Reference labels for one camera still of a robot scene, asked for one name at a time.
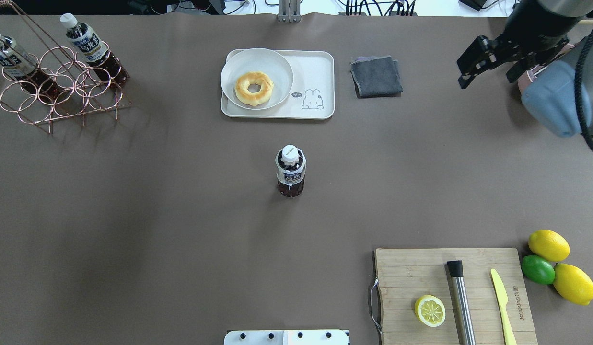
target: soda bottle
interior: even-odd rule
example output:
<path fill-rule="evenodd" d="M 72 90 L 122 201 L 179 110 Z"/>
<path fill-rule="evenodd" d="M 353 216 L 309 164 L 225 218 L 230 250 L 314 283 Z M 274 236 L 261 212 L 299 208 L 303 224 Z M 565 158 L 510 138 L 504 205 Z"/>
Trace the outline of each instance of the soda bottle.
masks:
<path fill-rule="evenodd" d="M 67 29 L 66 37 L 83 53 L 88 65 L 108 71 L 107 74 L 103 70 L 94 70 L 101 81 L 110 82 L 113 78 L 120 86 L 126 83 L 128 73 L 91 26 L 79 22 L 71 13 L 62 15 L 60 22 Z"/>
<path fill-rule="evenodd" d="M 46 102 L 55 100 L 64 88 L 60 87 L 55 81 L 48 80 L 47 76 L 34 59 L 32 59 L 26 50 L 19 46 L 17 42 L 8 36 L 3 36 L 0 33 L 0 65 L 4 68 L 7 76 L 16 81 L 29 81 L 29 83 L 22 83 L 22 88 L 29 94 L 36 94 L 37 88 L 43 85 L 39 95 L 41 97 L 48 96 L 51 100 L 44 100 Z"/>
<path fill-rule="evenodd" d="M 305 166 L 307 160 L 301 149 L 286 145 L 275 157 L 277 165 L 277 189 L 288 198 L 302 193 L 305 187 Z"/>

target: metal clamp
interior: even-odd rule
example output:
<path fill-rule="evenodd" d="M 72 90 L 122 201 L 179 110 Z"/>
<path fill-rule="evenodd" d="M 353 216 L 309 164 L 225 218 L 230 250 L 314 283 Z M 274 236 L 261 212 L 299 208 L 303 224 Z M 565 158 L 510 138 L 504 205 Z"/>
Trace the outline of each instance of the metal clamp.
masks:
<path fill-rule="evenodd" d="M 301 0 L 279 0 L 279 22 L 301 21 Z"/>
<path fill-rule="evenodd" d="M 377 287 L 377 285 L 379 284 L 379 279 L 377 277 L 375 277 L 375 281 L 373 282 L 373 285 L 371 286 L 371 290 L 369 290 L 369 306 L 371 307 L 371 319 L 373 319 L 373 322 L 375 323 L 375 327 L 377 327 L 377 332 L 379 332 L 379 334 L 382 334 L 382 326 L 379 324 L 379 322 L 375 319 L 375 316 L 373 315 L 373 290 L 375 290 L 375 288 Z"/>

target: knife handle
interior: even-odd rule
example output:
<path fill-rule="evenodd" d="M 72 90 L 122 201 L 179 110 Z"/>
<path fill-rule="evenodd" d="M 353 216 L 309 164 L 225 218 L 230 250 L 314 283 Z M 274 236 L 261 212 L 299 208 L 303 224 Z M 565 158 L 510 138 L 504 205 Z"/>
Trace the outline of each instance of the knife handle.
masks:
<path fill-rule="evenodd" d="M 517 345 L 516 338 L 513 336 L 512 325 L 509 323 L 509 316 L 505 307 L 500 307 L 500 320 L 503 325 L 503 337 L 505 338 L 505 345 Z"/>

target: power adapter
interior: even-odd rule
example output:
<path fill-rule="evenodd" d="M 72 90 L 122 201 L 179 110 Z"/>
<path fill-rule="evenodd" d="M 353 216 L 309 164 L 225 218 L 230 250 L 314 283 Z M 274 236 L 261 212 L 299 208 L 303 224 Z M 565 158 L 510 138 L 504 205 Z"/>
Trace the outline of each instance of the power adapter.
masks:
<path fill-rule="evenodd" d="M 471 7 L 472 9 L 479 11 L 480 9 L 482 9 L 482 7 L 484 7 L 486 0 L 459 0 L 459 2 L 462 2 L 463 4 Z"/>

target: yellow lemon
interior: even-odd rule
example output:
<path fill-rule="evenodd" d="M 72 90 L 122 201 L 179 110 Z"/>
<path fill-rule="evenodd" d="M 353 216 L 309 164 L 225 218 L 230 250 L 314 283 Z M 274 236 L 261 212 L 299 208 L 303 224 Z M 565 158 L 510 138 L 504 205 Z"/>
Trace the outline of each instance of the yellow lemon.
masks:
<path fill-rule="evenodd" d="M 528 247 L 540 257 L 551 261 L 559 262 L 569 255 L 569 243 L 563 236 L 551 230 L 537 230 L 528 238 Z"/>
<path fill-rule="evenodd" d="M 424 295 L 415 301 L 415 315 L 429 327 L 439 327 L 445 321 L 443 302 L 432 295 Z"/>
<path fill-rule="evenodd" d="M 584 271 L 570 264 L 557 264 L 554 271 L 554 288 L 564 299 L 582 306 L 590 304 L 593 300 L 593 281 Z"/>

